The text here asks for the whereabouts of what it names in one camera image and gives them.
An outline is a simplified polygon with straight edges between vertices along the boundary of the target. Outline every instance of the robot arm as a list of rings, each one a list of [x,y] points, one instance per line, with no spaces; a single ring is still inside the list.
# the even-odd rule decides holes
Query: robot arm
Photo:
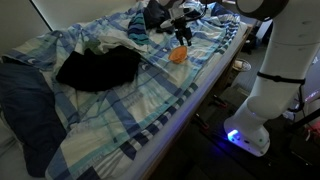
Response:
[[[224,123],[232,143],[262,156],[270,146],[263,124],[289,108],[320,47],[320,1],[237,0],[236,4],[245,16],[273,20],[266,56],[253,90]]]

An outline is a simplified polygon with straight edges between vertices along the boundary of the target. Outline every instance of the blue led light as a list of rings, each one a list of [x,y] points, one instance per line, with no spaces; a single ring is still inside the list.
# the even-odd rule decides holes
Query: blue led light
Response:
[[[228,133],[228,139],[231,140],[234,135],[238,134],[238,130],[233,130]]]

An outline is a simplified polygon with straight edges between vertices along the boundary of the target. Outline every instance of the blue plaid bed sheet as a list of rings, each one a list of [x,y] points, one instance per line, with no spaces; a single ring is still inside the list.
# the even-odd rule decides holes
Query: blue plaid bed sheet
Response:
[[[47,33],[5,54],[51,77],[46,80],[68,135],[49,164],[46,178],[106,179],[123,173],[136,152],[197,89],[193,81],[197,73],[209,58],[225,52],[240,23],[238,15],[211,17],[209,8],[204,18],[189,24],[193,46],[188,49],[187,61],[175,64],[168,60],[170,50],[179,46],[174,35],[147,31],[146,45],[128,39],[129,21],[142,8],[138,2],[125,13]],[[88,93],[55,80],[72,51],[83,53],[91,48],[105,53],[118,45],[144,57],[134,82]]]

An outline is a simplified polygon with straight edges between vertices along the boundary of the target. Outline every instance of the wall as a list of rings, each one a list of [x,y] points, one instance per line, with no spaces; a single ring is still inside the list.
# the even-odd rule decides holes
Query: wall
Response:
[[[0,0],[0,55],[46,32],[29,0]]]

